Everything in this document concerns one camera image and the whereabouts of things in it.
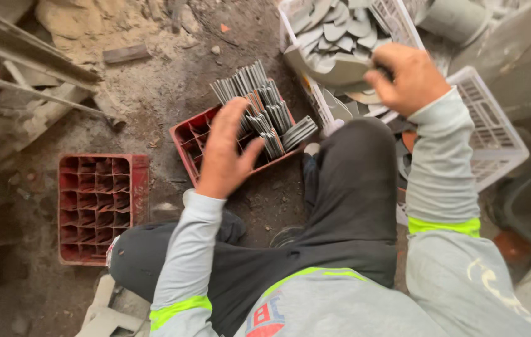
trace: right hand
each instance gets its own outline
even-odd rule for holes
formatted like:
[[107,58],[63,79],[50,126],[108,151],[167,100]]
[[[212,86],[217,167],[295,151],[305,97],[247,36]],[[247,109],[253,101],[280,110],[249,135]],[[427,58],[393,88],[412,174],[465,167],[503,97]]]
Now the right hand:
[[376,70],[368,71],[364,79],[376,90],[382,104],[405,117],[451,90],[424,50],[388,43],[376,49],[373,61],[393,73],[394,83]]

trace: printed logo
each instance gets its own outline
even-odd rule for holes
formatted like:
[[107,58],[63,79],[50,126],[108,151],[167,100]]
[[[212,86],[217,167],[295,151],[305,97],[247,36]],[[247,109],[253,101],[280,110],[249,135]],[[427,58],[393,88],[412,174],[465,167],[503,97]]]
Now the printed logo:
[[247,317],[246,337],[272,337],[284,327],[284,315],[278,313],[276,305],[279,300],[278,295],[272,297]]

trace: red plastic crate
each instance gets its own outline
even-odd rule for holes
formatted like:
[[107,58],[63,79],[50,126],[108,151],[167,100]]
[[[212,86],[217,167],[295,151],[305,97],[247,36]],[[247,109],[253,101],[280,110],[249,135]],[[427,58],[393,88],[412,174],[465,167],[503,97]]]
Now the red plastic crate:
[[113,239],[148,220],[149,158],[65,154],[58,174],[60,263],[105,266]]
[[[221,108],[222,104],[218,105],[217,107],[205,110],[199,115],[189,118],[184,122],[179,123],[170,128],[170,135],[174,140],[176,149],[178,149],[180,158],[182,158],[182,163],[187,169],[189,177],[191,177],[192,184],[195,187],[197,187],[197,183],[199,182],[201,164],[203,161],[203,153],[205,151],[205,144],[207,142],[207,138],[209,137],[209,131],[211,129],[212,120]],[[291,124],[295,125],[295,120],[292,118],[292,115],[290,113],[289,116],[291,118]],[[242,154],[243,150],[254,138],[256,138],[255,134],[248,134],[237,139],[238,153]],[[255,163],[255,168],[251,172],[251,174],[259,172],[270,165],[274,165],[279,161],[284,160],[285,158],[288,158],[300,151],[301,146],[291,152],[286,153],[284,156],[272,161],[270,161],[266,153],[262,151],[257,159],[257,162]]]

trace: gray cylinder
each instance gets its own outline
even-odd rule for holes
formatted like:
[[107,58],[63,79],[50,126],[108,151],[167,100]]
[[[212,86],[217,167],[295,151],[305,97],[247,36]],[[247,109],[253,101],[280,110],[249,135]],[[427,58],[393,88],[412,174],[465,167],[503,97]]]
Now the gray cylinder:
[[462,46],[488,26],[492,12],[469,0],[428,0],[415,15],[415,25]]

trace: stack of gray strips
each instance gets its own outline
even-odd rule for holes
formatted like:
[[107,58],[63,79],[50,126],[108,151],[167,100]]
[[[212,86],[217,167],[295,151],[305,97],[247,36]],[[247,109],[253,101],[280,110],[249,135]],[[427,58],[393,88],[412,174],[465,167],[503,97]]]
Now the stack of gray strips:
[[262,137],[270,159],[285,155],[286,151],[307,138],[302,138],[290,148],[282,145],[278,135],[285,134],[291,129],[290,112],[286,102],[280,97],[274,80],[267,78],[261,61],[240,68],[231,78],[217,80],[210,86],[222,104],[226,104],[234,97],[247,98],[249,106],[241,118],[239,133],[240,135],[254,133]]

